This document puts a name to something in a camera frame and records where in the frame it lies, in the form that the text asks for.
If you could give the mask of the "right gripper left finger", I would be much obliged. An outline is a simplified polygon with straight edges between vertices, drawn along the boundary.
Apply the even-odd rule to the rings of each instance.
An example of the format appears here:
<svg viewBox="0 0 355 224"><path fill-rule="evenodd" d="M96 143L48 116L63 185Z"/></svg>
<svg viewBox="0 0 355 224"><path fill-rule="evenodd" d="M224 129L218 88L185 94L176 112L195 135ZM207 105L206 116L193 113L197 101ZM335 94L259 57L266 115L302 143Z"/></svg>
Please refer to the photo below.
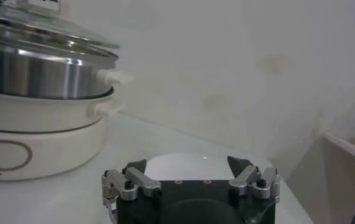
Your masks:
<svg viewBox="0 0 355 224"><path fill-rule="evenodd" d="M162 184L145 175L146 160L131 162L122 169L106 170L102 175L102 198L114 201L120 197L124 201L136 200L142 193L146 197L160 198Z"/></svg>

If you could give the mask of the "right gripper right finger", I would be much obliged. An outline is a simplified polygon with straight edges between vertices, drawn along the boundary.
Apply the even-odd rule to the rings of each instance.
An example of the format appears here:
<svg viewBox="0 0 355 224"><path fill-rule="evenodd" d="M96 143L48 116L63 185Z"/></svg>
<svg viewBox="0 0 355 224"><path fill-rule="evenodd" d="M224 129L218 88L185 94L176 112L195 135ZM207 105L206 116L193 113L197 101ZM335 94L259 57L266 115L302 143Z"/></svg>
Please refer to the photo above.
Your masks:
<svg viewBox="0 0 355 224"><path fill-rule="evenodd" d="M268 200L280 197L280 174L275 167L267 167L263 171L253 165L248 159L233 156L227 157L234 179L228 185L239 197L250 192L253 198Z"/></svg>

